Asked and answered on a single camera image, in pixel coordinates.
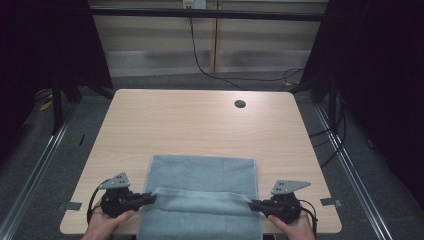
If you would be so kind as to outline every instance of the silver bracket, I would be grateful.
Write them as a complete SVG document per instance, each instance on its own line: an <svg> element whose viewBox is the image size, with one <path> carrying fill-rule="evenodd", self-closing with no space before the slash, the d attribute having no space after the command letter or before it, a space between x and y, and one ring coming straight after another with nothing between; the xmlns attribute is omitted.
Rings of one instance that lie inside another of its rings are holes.
<svg viewBox="0 0 424 240"><path fill-rule="evenodd" d="M107 180L99 186L99 189L114 189L114 188L122 188L129 187L130 181L128 180L127 174L125 172L121 172L116 175L112 179Z"/></svg>
<svg viewBox="0 0 424 240"><path fill-rule="evenodd" d="M271 191L272 195L288 194L311 185L311 182L278 180Z"/></svg>

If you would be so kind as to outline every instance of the blue towel on bar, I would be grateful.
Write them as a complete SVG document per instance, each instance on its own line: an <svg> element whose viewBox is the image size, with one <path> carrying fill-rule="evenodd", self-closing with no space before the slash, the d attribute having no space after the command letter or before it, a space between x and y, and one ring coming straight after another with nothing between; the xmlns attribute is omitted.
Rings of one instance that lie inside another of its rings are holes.
<svg viewBox="0 0 424 240"><path fill-rule="evenodd" d="M253 159L155 155L145 192L137 239L262 239Z"/></svg>

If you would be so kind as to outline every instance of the light wood tabletop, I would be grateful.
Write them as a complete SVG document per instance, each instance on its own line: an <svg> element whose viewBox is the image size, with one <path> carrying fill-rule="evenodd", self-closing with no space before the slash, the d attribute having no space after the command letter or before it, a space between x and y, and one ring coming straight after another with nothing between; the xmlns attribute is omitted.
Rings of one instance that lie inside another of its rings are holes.
<svg viewBox="0 0 424 240"><path fill-rule="evenodd" d="M238 100L245 107L237 107ZM276 180L311 182L295 194L314 205L318 232L342 228L335 207L320 202L331 196L292 94L123 89L115 94L71 199L82 203L81 209L66 211L61 232L85 232L94 189L120 172L126 172L130 190L142 193L157 154L255 159L260 200L271 197ZM95 202L102 194L97 193ZM116 233L134 235L139 214ZM264 233L280 232L262 218Z"/></svg>

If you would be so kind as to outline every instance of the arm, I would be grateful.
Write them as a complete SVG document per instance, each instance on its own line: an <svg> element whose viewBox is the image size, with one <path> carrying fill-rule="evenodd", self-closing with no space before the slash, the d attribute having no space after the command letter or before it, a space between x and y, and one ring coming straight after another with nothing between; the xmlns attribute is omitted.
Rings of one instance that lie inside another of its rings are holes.
<svg viewBox="0 0 424 240"><path fill-rule="evenodd" d="M126 211L117 218L104 214L100 207L95 207L87 231L82 240L106 240L118 227L134 215L134 211Z"/></svg>
<svg viewBox="0 0 424 240"><path fill-rule="evenodd" d="M315 240L308 214L304 211L300 213L299 219L289 225L273 215L269 215L268 219L281 229L290 240Z"/></svg>

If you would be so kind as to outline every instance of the person's left hand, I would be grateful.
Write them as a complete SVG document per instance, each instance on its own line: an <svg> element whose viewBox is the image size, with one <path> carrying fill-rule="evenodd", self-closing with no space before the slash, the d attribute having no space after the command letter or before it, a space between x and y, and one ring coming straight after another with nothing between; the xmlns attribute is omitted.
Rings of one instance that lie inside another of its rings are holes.
<svg viewBox="0 0 424 240"><path fill-rule="evenodd" d="M91 216L87 231L82 239L106 240L119 227L119 224L127 221L134 213L133 210L129 210L122 213L117 218L112 218L103 213L101 207L94 207L93 215Z"/></svg>

